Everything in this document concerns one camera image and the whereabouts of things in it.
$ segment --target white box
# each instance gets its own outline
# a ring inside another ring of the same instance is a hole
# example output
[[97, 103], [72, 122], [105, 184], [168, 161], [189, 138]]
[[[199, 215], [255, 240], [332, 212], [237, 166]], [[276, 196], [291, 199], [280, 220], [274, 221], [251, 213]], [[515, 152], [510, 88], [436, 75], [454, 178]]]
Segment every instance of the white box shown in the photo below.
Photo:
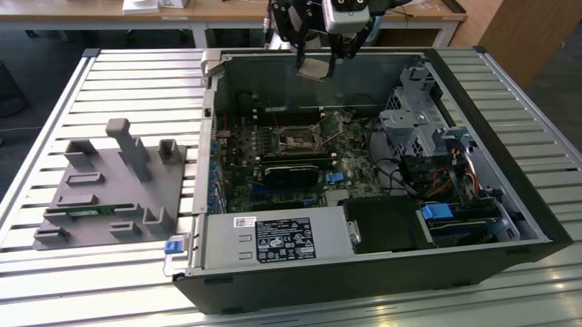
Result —
[[124, 15], [159, 12], [157, 0], [124, 0]]
[[184, 8], [188, 0], [159, 0], [160, 7]]

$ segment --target warning label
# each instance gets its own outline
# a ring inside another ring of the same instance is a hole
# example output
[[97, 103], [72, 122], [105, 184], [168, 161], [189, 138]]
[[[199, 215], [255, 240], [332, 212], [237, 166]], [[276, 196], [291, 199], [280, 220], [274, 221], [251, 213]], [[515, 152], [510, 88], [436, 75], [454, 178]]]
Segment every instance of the warning label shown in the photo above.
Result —
[[255, 222], [256, 260], [279, 262], [315, 258], [310, 218]]

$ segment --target motherboard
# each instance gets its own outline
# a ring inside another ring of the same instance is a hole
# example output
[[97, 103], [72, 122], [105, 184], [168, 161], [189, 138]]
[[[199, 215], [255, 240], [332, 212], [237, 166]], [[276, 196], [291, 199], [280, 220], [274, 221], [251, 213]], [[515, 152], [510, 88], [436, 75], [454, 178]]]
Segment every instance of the motherboard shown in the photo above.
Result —
[[219, 119], [227, 212], [335, 206], [383, 193], [354, 109], [256, 110]]

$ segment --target metal rack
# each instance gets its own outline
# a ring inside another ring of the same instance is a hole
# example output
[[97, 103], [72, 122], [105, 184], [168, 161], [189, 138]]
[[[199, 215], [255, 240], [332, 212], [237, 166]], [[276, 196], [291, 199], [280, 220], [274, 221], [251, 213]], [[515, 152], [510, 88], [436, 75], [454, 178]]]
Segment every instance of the metal rack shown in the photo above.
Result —
[[[104, 135], [115, 117], [132, 121], [129, 131], [145, 145], [175, 138], [187, 146], [179, 232], [191, 229], [201, 51], [87, 52], [0, 204], [3, 324], [471, 326], [487, 321], [491, 326], [522, 326], [581, 318], [581, 155], [487, 53], [468, 48], [439, 53], [573, 236], [571, 247], [480, 285], [240, 315], [196, 311], [161, 272], [163, 242], [33, 251], [33, 232], [67, 166], [67, 141], [91, 138], [96, 148], [115, 146]], [[462, 125], [452, 105], [444, 104]]]

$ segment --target blue latch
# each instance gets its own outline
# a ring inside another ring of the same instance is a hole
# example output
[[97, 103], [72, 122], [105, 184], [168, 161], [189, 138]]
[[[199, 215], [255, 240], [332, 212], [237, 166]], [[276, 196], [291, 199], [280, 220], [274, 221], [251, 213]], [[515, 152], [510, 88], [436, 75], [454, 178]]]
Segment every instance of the blue latch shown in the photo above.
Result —
[[424, 220], [428, 219], [451, 219], [452, 213], [448, 204], [446, 203], [431, 203], [427, 204], [422, 209], [422, 216]]
[[177, 254], [184, 252], [184, 241], [183, 240], [168, 240], [164, 245], [165, 254]]
[[336, 172], [335, 174], [326, 175], [326, 182], [328, 182], [328, 183], [342, 182], [343, 179], [344, 179], [343, 172]]

